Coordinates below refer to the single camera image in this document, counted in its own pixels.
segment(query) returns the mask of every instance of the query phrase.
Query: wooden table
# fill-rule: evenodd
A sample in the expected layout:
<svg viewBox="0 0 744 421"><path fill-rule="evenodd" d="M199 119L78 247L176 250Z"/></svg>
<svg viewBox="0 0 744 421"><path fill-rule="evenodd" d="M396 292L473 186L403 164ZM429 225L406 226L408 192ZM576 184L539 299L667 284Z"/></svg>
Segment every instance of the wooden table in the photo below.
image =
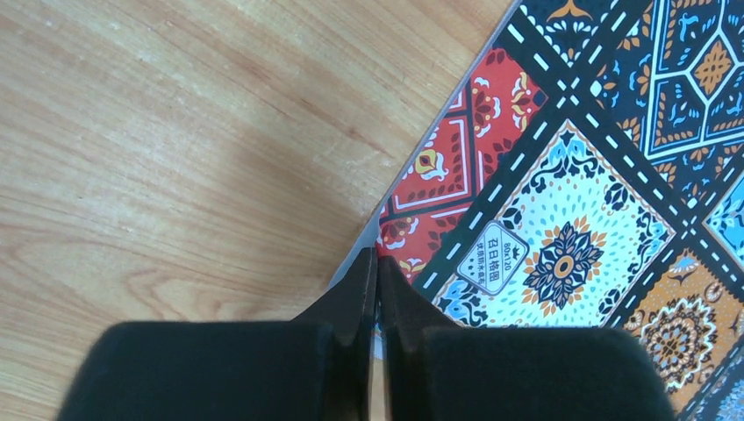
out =
<svg viewBox="0 0 744 421"><path fill-rule="evenodd" d="M0 418L120 320L312 303L508 3L0 1Z"/></svg>

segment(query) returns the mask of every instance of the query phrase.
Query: wooden floor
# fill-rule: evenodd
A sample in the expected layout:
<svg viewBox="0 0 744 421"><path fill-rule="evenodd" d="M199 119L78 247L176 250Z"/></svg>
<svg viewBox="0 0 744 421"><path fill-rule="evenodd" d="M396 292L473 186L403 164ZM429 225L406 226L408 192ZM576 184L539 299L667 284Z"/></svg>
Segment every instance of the wooden floor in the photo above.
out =
<svg viewBox="0 0 744 421"><path fill-rule="evenodd" d="M120 320L312 303L508 3L0 1L0 419Z"/></svg>

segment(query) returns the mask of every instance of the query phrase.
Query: brown patterned square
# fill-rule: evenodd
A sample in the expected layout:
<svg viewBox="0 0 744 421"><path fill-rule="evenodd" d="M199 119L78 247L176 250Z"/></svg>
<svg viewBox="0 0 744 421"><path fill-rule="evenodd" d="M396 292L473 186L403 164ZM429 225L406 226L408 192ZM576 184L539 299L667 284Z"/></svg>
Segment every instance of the brown patterned square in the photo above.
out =
<svg viewBox="0 0 744 421"><path fill-rule="evenodd" d="M651 356L680 411L740 336L741 304L685 250L648 292L625 328Z"/></svg>

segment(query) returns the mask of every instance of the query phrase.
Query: patterned mat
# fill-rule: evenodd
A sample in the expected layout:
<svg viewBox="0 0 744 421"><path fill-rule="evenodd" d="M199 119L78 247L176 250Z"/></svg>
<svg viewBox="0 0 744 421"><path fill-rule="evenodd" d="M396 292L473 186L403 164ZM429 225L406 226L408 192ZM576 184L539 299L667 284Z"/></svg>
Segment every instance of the patterned mat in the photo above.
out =
<svg viewBox="0 0 744 421"><path fill-rule="evenodd" d="M744 1L525 0L383 207L466 326L617 326L744 419Z"/></svg>

